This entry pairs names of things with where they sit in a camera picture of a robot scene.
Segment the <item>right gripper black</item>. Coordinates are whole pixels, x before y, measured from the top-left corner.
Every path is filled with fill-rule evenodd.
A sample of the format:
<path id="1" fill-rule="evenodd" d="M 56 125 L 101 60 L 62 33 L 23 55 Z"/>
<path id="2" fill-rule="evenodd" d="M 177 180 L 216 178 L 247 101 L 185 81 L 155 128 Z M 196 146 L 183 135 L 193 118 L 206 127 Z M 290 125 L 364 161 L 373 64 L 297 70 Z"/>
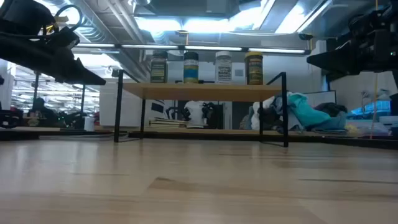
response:
<path id="1" fill-rule="evenodd" d="M 326 70 L 326 80 L 335 81 L 363 71 L 398 70 L 398 2 L 391 2 L 351 20 L 351 47 L 307 58 L 307 63 Z"/>

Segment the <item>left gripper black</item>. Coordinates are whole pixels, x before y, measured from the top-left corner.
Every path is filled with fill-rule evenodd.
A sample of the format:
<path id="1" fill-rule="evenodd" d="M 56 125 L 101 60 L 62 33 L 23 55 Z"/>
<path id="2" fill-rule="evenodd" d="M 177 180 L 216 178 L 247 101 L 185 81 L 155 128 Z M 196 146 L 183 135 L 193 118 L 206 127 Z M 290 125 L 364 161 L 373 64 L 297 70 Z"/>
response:
<path id="1" fill-rule="evenodd" d="M 49 9 L 34 0 L 4 0 L 0 6 L 0 59 L 54 77 L 57 82 L 105 85 L 67 48 L 51 50 L 38 34 L 55 22 Z"/>

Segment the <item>black lid olive label spice jar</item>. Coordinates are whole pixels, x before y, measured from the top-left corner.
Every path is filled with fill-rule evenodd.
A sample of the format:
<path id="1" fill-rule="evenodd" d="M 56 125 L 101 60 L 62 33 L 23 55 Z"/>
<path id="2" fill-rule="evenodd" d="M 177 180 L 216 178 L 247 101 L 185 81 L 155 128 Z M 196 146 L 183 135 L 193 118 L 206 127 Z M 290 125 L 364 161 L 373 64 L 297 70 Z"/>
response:
<path id="1" fill-rule="evenodd" d="M 168 53 L 164 50 L 155 50 L 150 64 L 150 82 L 167 83 Z"/>

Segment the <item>yellow lid brown spice jar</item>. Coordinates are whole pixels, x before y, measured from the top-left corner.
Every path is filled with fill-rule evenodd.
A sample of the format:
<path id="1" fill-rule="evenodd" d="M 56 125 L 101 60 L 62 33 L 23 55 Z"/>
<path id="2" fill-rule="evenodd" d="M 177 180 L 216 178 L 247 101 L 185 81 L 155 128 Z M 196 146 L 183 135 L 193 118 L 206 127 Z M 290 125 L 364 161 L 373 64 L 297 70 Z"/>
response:
<path id="1" fill-rule="evenodd" d="M 248 52 L 245 55 L 247 85 L 263 84 L 263 56 L 261 52 Z"/>

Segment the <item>green lid spice jar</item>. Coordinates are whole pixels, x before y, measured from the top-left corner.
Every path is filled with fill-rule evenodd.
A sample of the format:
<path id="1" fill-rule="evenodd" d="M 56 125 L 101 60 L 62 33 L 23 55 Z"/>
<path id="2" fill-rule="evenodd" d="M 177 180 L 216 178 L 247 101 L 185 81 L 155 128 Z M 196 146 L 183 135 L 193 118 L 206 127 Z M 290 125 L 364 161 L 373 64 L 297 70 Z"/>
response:
<path id="1" fill-rule="evenodd" d="M 185 52 L 183 57 L 183 82 L 198 83 L 198 54 L 195 52 Z"/>

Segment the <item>white lid bagel sesame jar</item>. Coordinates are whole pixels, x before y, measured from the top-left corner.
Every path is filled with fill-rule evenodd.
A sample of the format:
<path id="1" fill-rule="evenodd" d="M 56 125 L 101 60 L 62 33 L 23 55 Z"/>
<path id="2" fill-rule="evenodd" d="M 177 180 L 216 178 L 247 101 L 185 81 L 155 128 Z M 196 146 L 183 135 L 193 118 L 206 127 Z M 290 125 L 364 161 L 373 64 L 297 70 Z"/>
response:
<path id="1" fill-rule="evenodd" d="M 230 84 L 232 82 L 231 53 L 220 51 L 215 57 L 215 77 L 217 83 Z"/>

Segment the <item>black cloth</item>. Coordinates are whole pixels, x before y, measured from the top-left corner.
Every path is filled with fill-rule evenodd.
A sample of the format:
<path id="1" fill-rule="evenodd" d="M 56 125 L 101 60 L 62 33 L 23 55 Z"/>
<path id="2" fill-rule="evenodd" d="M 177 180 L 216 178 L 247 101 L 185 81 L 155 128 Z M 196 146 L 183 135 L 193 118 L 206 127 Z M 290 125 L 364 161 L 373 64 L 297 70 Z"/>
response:
<path id="1" fill-rule="evenodd" d="M 315 110 L 322 111 L 324 113 L 327 113 L 331 117 L 336 117 L 339 115 L 340 112 L 347 113 L 348 110 L 345 106 L 343 105 L 338 105 L 336 103 L 321 103 L 314 107 Z"/>

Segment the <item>white cabinet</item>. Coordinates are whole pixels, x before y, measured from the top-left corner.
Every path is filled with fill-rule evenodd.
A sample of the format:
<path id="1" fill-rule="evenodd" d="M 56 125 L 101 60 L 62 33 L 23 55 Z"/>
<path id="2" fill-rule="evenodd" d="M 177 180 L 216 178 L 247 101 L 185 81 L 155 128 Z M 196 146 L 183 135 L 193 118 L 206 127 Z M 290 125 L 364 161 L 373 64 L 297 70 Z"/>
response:
<path id="1" fill-rule="evenodd" d="M 118 79 L 106 78 L 106 84 L 99 87 L 99 121 L 101 126 L 114 126 Z M 123 90 L 121 101 L 121 127 L 138 127 L 141 123 L 142 100 Z"/>

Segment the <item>person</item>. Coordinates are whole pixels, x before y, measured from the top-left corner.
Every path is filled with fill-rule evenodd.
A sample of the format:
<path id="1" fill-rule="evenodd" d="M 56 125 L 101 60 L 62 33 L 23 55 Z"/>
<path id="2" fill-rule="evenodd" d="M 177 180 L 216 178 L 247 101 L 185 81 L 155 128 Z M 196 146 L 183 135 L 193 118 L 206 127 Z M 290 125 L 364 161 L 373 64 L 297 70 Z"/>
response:
<path id="1" fill-rule="evenodd" d="M 204 101 L 188 101 L 184 108 L 188 110 L 190 119 L 188 122 L 188 128 L 203 128 L 205 126 L 205 119 L 203 117 L 203 105 Z"/>
<path id="2" fill-rule="evenodd" d="M 58 121 L 57 114 L 45 107 L 45 101 L 43 98 L 36 98 L 33 102 L 32 109 L 27 113 L 30 117 L 39 119 L 41 126 L 55 126 Z"/>

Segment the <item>blue grey cloth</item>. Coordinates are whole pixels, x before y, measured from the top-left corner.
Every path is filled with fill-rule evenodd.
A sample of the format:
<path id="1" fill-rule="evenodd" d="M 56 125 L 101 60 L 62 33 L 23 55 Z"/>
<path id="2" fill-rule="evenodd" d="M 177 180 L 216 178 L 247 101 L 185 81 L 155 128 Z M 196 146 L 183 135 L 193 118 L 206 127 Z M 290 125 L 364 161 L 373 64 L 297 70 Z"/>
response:
<path id="1" fill-rule="evenodd" d="M 346 113 L 340 111 L 335 117 L 331 117 L 329 120 L 315 125 L 310 128 L 311 131 L 316 133 L 332 133 L 332 134 L 345 134 L 348 130 L 346 126 Z"/>

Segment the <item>teal cloth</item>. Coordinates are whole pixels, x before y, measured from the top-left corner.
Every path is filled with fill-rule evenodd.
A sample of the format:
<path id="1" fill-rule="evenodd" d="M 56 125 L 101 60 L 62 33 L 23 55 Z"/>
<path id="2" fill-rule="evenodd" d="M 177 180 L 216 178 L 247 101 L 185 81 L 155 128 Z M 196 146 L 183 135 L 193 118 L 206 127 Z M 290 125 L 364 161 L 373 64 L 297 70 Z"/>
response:
<path id="1" fill-rule="evenodd" d="M 331 119 L 330 115 L 312 108 L 308 97 L 301 93 L 288 92 L 287 102 L 290 110 L 304 127 L 322 124 Z"/>

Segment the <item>dark navy cloth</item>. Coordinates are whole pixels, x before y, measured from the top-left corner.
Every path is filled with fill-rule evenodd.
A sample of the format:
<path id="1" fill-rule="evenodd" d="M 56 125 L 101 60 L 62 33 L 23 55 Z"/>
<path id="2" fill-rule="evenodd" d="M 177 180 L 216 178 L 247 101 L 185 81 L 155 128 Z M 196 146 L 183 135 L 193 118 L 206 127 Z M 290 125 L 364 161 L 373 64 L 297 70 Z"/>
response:
<path id="1" fill-rule="evenodd" d="M 259 118 L 261 119 L 261 129 L 265 131 L 277 131 L 282 134 L 284 131 L 283 121 L 281 115 L 278 114 L 272 106 L 273 99 L 268 99 L 262 102 L 262 111 L 258 110 Z"/>

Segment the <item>white cloth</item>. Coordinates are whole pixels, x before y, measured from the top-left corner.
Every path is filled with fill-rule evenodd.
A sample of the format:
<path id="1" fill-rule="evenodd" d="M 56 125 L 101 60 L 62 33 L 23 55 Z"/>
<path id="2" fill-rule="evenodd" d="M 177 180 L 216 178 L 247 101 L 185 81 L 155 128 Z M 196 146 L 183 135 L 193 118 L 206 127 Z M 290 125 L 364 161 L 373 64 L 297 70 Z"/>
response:
<path id="1" fill-rule="evenodd" d="M 275 100 L 275 97 L 272 96 L 268 99 L 273 99 L 273 101 L 272 101 L 272 103 L 273 103 Z M 258 112 L 259 109 L 261 109 L 260 102 L 254 102 L 252 105 L 253 114 L 251 116 L 251 129 L 254 129 L 254 130 L 260 129 L 260 118 L 259 118 L 259 112 Z"/>

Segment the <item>stack of papers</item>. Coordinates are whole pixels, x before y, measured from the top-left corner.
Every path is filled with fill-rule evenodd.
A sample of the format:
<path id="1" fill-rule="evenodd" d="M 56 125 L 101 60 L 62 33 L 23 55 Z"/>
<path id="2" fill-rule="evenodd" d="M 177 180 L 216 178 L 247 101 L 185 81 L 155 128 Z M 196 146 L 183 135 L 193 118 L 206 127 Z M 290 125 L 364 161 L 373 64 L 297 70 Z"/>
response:
<path id="1" fill-rule="evenodd" d="M 154 118 L 149 121 L 149 126 L 154 128 L 186 128 L 188 124 L 188 121 L 165 118 Z"/>

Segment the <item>black bar with light strips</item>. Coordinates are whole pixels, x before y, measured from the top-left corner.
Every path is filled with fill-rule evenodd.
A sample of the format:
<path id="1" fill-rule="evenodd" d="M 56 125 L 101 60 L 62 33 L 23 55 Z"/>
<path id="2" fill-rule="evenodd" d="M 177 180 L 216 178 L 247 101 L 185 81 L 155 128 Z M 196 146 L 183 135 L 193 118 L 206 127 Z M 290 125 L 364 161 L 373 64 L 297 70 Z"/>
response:
<path id="1" fill-rule="evenodd" d="M 94 44 L 80 43 L 76 47 L 93 49 L 139 49 L 139 50 L 202 50 L 202 51 L 228 51 L 228 52 L 261 52 L 267 54 L 309 55 L 311 50 L 278 49 L 278 48 L 253 48 L 253 47 L 220 47 L 201 45 L 149 45 L 149 44 Z"/>

